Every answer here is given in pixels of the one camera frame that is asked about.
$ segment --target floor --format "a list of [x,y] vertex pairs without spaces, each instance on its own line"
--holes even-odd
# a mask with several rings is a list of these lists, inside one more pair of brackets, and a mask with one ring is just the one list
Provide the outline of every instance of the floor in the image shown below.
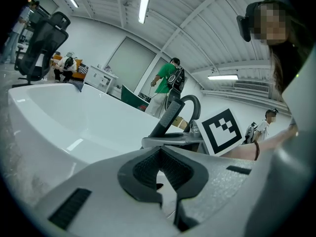
[[[29,205],[35,205],[45,194],[45,184],[36,178],[32,179],[32,187],[25,187],[21,169],[25,168],[23,157],[15,142],[8,112],[8,90],[13,84],[26,83],[19,80],[22,76],[14,70],[14,64],[0,64],[0,167],[8,188],[17,199]],[[54,77],[44,78],[32,84],[55,83]]]

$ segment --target black pants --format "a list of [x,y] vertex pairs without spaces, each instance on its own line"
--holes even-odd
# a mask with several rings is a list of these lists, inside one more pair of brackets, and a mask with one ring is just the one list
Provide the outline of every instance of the black pants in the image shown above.
[[64,75],[65,79],[63,81],[69,81],[71,76],[73,75],[73,72],[71,71],[60,72],[58,69],[54,69],[54,73],[55,80],[60,80],[60,75]]

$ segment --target bracelet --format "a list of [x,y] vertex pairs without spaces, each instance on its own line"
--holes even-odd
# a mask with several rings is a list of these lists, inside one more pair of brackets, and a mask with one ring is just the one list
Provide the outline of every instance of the bracelet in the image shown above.
[[253,143],[256,145],[256,158],[255,158],[255,160],[257,160],[258,156],[260,154],[259,144],[256,140],[254,140]]

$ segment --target green shirt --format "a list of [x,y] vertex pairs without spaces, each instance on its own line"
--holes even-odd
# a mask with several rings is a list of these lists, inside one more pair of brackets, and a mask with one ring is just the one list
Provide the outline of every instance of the green shirt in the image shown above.
[[159,84],[155,93],[168,93],[169,92],[170,89],[167,85],[167,82],[168,82],[167,80],[170,77],[170,75],[172,75],[176,71],[177,71],[177,68],[171,63],[167,63],[162,66],[159,73],[157,74],[157,76],[160,76],[162,78],[162,81]]

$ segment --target ceiling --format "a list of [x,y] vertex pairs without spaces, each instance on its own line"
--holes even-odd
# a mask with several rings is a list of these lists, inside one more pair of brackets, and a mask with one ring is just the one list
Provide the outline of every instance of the ceiling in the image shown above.
[[[150,0],[144,25],[138,22],[140,0],[76,1],[79,8],[68,2],[73,16],[120,27],[178,57],[204,93],[246,94],[273,105],[281,101],[267,47],[257,40],[245,42],[236,21],[249,3],[259,0]],[[237,74],[239,81],[207,78],[218,74]]]

